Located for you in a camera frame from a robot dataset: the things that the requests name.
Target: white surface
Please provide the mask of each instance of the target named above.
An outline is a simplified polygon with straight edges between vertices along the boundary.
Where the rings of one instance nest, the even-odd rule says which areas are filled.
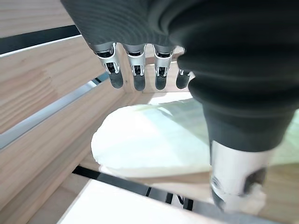
[[[196,213],[90,180],[58,224],[220,224]]]

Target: wood grain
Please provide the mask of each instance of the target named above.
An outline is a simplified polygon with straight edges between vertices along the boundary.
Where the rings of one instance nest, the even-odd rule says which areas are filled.
[[[0,56],[0,133],[105,69],[81,36]]]
[[[144,93],[148,92],[181,92],[189,91],[188,87],[184,89],[178,89],[176,86],[176,80],[178,75],[178,64],[176,62],[171,62],[168,74],[166,87],[163,90],[157,90],[155,87],[155,66],[153,64],[148,64],[145,66],[145,89]]]
[[[0,0],[0,37],[73,24],[59,0]]]
[[[71,174],[28,224],[99,222],[222,223],[106,183]]]
[[[0,151],[0,210],[124,94],[106,81]]]
[[[124,102],[130,102],[131,99],[132,95],[125,94],[117,101],[114,101],[113,105],[104,112],[100,111],[98,119],[0,211],[0,222],[2,224],[27,223],[62,181],[90,152],[91,137],[104,118],[112,111],[124,106]],[[64,203],[65,200],[59,202],[59,207],[56,209],[61,211],[60,205]]]

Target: black fingertip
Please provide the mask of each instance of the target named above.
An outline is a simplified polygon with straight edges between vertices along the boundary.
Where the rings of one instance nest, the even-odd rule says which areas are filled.
[[[114,88],[119,89],[122,87],[123,79],[122,79],[121,71],[119,73],[109,74],[109,78],[110,78],[111,85]]]

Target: ribbed rubber cover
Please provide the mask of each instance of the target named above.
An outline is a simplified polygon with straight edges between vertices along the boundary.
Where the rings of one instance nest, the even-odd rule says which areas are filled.
[[[171,45],[168,37],[147,22],[150,0],[61,0],[90,45],[120,42],[130,45]]]

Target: robotic hand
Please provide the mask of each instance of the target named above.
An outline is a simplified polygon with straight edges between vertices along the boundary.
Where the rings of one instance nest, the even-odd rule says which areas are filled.
[[[125,48],[135,88],[145,87],[145,44],[155,48],[163,89],[176,45],[178,88],[203,105],[214,202],[239,210],[299,108],[299,2],[273,0],[61,0],[115,88],[115,44]]]

